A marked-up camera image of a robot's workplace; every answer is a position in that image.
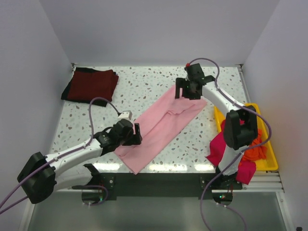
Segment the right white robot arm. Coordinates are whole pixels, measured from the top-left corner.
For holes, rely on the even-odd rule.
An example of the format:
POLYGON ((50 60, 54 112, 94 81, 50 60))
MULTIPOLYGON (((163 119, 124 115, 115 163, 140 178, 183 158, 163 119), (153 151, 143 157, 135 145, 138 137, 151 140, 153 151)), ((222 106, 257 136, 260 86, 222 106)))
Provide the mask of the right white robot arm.
POLYGON ((176 78, 175 98, 199 100, 204 97, 225 116, 223 139, 226 148, 218 164, 221 173, 214 177, 214 183, 226 189, 231 184, 230 175, 238 171, 243 150, 258 136, 256 110, 235 101, 218 86, 215 77, 205 76, 200 64, 186 64, 184 70, 186 78, 176 78))

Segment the pink t shirt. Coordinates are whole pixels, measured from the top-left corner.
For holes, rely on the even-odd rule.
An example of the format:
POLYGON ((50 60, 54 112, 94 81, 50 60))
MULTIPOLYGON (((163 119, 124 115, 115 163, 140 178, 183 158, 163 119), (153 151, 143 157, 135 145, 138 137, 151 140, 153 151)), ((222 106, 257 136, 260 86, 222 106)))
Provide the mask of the pink t shirt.
POLYGON ((120 146, 115 154, 135 175, 144 169, 207 105, 204 99, 175 99, 173 85, 135 122, 140 125, 140 145, 120 146))

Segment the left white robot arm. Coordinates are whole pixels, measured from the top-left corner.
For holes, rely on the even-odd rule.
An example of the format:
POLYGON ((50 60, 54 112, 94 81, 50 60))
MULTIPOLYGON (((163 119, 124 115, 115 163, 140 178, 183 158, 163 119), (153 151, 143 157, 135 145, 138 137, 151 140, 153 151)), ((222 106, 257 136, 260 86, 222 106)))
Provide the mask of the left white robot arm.
POLYGON ((65 189, 101 188, 103 175, 87 161, 111 153, 119 146, 140 145, 140 125, 121 119, 113 126, 94 133, 79 146, 57 154, 43 156, 37 152, 29 158, 17 181, 33 204, 65 189))

